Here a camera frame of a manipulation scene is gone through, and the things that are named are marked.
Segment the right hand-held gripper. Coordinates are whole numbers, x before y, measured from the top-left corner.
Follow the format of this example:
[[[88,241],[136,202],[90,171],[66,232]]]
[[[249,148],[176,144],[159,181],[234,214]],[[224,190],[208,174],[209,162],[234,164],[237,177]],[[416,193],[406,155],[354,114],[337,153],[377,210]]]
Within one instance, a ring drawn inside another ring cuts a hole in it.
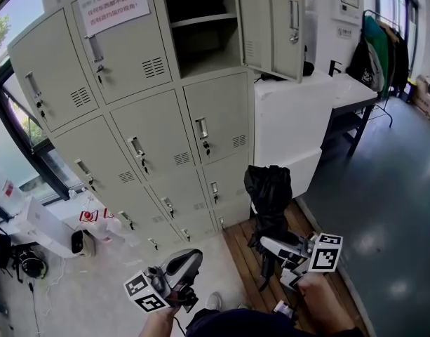
[[[342,250],[343,237],[311,233],[307,237],[289,232],[285,237],[261,237],[264,248],[264,265],[270,266],[274,258],[281,265],[280,283],[294,290],[308,272],[323,274],[336,271]]]

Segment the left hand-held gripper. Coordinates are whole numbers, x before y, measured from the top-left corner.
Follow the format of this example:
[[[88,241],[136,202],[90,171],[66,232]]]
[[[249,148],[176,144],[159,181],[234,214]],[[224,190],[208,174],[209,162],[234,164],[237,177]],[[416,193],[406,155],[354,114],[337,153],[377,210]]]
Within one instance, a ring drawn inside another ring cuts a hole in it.
[[[190,312],[199,301],[192,286],[203,262],[198,249],[171,254],[161,265],[139,271],[124,283],[129,300],[146,314],[165,308]]]

